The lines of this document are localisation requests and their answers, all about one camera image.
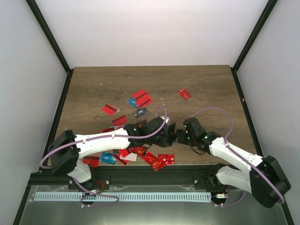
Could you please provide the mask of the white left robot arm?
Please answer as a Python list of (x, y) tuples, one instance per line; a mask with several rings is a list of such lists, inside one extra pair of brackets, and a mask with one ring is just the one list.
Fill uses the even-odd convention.
[(169, 147), (174, 142), (175, 124), (168, 117), (156, 117), (149, 122), (127, 124), (114, 131), (94, 135), (75, 135), (66, 130), (48, 147), (54, 175), (75, 178), (85, 189), (95, 186), (96, 178), (90, 167), (80, 160), (108, 150), (156, 145)]

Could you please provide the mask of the black card holder wallet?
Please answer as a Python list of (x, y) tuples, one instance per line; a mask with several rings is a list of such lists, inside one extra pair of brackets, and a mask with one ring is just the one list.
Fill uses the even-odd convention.
[(173, 123), (168, 126), (167, 128), (167, 134), (166, 134), (166, 140), (165, 140), (165, 147), (170, 147), (175, 142), (176, 139), (176, 123)]

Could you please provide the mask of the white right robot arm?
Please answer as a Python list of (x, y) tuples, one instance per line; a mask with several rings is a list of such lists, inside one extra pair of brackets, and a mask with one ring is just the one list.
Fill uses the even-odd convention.
[(228, 142), (220, 134), (206, 132), (197, 118), (184, 121), (184, 130), (177, 130), (175, 141), (221, 158), (229, 165), (218, 165), (208, 177), (209, 185), (218, 189), (229, 185), (244, 190), (266, 208), (285, 203), (284, 195), (291, 184), (279, 162), (272, 156), (249, 153)]

